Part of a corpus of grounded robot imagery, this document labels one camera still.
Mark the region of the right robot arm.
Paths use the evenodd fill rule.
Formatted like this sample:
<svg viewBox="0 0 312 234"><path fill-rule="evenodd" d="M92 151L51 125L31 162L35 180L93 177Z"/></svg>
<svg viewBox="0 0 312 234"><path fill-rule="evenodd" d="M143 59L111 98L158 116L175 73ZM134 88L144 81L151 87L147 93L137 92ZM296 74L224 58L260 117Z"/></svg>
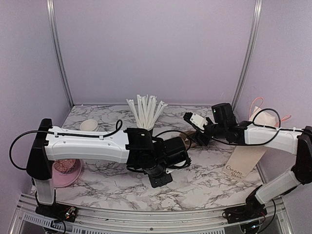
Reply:
<svg viewBox="0 0 312 234"><path fill-rule="evenodd" d="M258 187L246 198L242 215L252 218L260 211L260 205L288 193L299 185L312 181L312 128L282 128L280 125L257 124L255 120L238 123L229 103L212 106L214 120L198 114L186 113L184 120L195 130L199 145L208 145L211 140L241 147L273 148L296 156L295 164L269 183Z"/></svg>

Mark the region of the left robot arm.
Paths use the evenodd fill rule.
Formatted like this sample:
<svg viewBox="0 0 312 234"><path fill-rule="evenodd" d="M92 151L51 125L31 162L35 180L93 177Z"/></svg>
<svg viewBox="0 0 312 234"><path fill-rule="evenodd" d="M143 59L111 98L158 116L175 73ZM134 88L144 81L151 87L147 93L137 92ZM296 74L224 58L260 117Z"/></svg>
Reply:
<svg viewBox="0 0 312 234"><path fill-rule="evenodd" d="M13 158L13 147L20 138L36 135L23 170L34 181L38 204L51 217L62 211L52 183L52 164L56 160L91 159L125 164L129 171L147 175L154 188L172 182L172 170L190 166L188 149L180 137L163 140L146 129L121 128L119 119L112 132L75 131L54 126L51 119L45 118L37 130L22 133L13 140L9 158Z"/></svg>

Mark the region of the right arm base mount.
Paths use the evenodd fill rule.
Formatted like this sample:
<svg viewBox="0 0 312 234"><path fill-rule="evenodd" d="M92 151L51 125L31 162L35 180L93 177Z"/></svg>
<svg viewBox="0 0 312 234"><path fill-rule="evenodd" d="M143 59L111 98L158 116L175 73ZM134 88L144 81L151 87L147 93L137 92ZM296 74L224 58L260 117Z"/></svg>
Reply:
<svg viewBox="0 0 312 234"><path fill-rule="evenodd" d="M246 198L245 205L226 208L222 216L229 224L247 221L258 217L266 216L267 210L255 197L260 187L253 190Z"/></svg>

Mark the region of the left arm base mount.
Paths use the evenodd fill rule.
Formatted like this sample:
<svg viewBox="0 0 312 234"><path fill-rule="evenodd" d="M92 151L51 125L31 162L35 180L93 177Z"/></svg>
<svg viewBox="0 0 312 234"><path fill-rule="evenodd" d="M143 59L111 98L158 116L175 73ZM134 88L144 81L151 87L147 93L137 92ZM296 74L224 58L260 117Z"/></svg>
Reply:
<svg viewBox="0 0 312 234"><path fill-rule="evenodd" d="M35 212L50 218L60 219L62 221L75 222L78 208L76 206L56 204L56 205L38 205Z"/></svg>

